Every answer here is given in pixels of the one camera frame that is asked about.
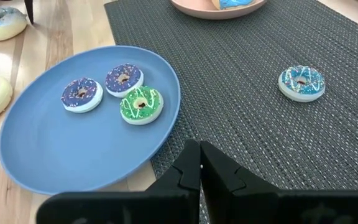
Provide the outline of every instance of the gray placemat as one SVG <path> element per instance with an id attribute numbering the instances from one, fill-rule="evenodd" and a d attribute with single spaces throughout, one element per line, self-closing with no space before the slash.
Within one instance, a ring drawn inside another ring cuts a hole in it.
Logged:
<path id="1" fill-rule="evenodd" d="M 168 0 L 105 5 L 119 45 L 153 50 L 181 84 L 178 121 L 152 159 L 156 175 L 186 139 L 208 140 L 283 189 L 358 189 L 358 25 L 311 0 L 270 0 L 229 21 L 206 21 Z M 277 86 L 292 65 L 326 77 L 326 93 L 295 103 Z M 201 204 L 201 223 L 207 223 Z"/>

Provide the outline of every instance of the pink plate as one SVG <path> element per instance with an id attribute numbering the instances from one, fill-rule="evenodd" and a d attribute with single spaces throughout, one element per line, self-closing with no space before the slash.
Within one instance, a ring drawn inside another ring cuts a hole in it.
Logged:
<path id="1" fill-rule="evenodd" d="M 232 19 L 251 13 L 266 3 L 267 0 L 254 0 L 239 9 L 217 10 L 212 0 L 171 0 L 181 12 L 201 19 Z"/>

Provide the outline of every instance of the blue plate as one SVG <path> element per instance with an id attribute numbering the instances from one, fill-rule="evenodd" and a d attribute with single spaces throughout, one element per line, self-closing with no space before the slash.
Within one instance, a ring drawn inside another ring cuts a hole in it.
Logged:
<path id="1" fill-rule="evenodd" d="M 88 77 L 104 88 L 108 71 L 137 65 L 144 85 L 164 99 L 161 115 L 145 126 L 127 124 L 119 98 L 104 89 L 94 110 L 64 109 L 63 89 Z M 180 86 L 173 68 L 159 55 L 128 46 L 102 47 L 70 57 L 29 85 L 9 110 L 0 133 L 0 160 L 20 186 L 39 194 L 97 190 L 134 172 L 170 134 L 180 107 Z"/>

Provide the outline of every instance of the purple frosted donut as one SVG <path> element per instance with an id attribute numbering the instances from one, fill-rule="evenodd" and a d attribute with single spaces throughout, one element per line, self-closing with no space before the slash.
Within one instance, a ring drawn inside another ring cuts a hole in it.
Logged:
<path id="1" fill-rule="evenodd" d="M 61 100 L 68 111 L 84 113 L 95 108 L 101 101 L 103 89 L 91 78 L 81 78 L 68 84 Z"/>
<path id="2" fill-rule="evenodd" d="M 131 90 L 143 85 L 143 72 L 126 63 L 113 68 L 106 77 L 106 89 L 115 97 L 123 98 Z"/>

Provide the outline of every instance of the green frosted donut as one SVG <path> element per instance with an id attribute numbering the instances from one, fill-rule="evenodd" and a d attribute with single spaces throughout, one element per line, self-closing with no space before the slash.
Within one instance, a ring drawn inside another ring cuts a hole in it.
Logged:
<path id="1" fill-rule="evenodd" d="M 151 123 L 160 115 L 162 108 L 162 95 L 147 86 L 130 91 L 120 103 L 122 118 L 134 125 Z"/>

